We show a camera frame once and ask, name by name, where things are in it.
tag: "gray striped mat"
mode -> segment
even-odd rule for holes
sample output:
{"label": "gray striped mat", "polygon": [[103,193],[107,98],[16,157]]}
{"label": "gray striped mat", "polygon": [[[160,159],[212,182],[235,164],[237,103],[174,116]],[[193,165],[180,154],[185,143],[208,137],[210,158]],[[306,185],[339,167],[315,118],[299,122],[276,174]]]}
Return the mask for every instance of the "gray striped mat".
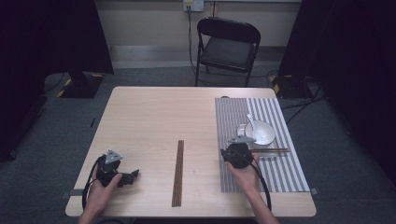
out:
{"label": "gray striped mat", "polygon": [[[215,105],[219,148],[226,148],[229,145],[227,139],[236,136],[237,127],[248,123],[247,113],[254,119],[264,120],[276,131],[275,145],[286,147],[290,151],[273,158],[260,159],[268,189],[271,192],[309,191],[277,99],[216,98]],[[239,188],[224,165],[220,153],[219,168],[221,192],[238,192]]]}

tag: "wooden chopstick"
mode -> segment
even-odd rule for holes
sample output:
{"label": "wooden chopstick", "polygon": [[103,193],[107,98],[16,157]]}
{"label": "wooden chopstick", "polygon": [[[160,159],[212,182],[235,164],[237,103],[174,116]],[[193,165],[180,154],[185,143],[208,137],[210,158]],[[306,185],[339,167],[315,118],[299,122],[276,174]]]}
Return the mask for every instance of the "wooden chopstick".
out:
{"label": "wooden chopstick", "polygon": [[289,152],[288,148],[253,148],[250,150],[251,152]]}
{"label": "wooden chopstick", "polygon": [[176,168],[175,168],[175,180],[174,180],[174,189],[173,189],[173,196],[172,196],[172,207],[181,206],[181,187],[182,187],[182,177],[183,177],[183,152],[184,152],[184,140],[178,140]]}

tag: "chair leg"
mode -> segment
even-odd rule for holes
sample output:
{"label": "chair leg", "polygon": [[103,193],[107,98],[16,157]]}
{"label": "chair leg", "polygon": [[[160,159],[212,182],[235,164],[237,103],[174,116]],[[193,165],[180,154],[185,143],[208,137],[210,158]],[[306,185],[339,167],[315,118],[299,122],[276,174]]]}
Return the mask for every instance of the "chair leg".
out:
{"label": "chair leg", "polygon": [[248,86],[248,80],[250,79],[250,74],[251,74],[251,68],[247,72],[247,80],[245,81],[245,87]]}
{"label": "chair leg", "polygon": [[197,69],[195,71],[195,87],[198,86],[198,75],[199,75],[199,62],[197,62]]}

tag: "wall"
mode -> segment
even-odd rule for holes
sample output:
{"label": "wall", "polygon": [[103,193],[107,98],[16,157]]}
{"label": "wall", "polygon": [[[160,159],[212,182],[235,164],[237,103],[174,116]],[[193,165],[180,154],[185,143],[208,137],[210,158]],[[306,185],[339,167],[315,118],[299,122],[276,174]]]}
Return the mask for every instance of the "wall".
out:
{"label": "wall", "polygon": [[[189,17],[179,0],[97,1],[100,20],[110,46],[188,46]],[[205,2],[204,12],[191,13],[192,44],[197,45],[197,22],[216,16],[246,21],[262,33],[262,46],[288,44],[300,3]]]}

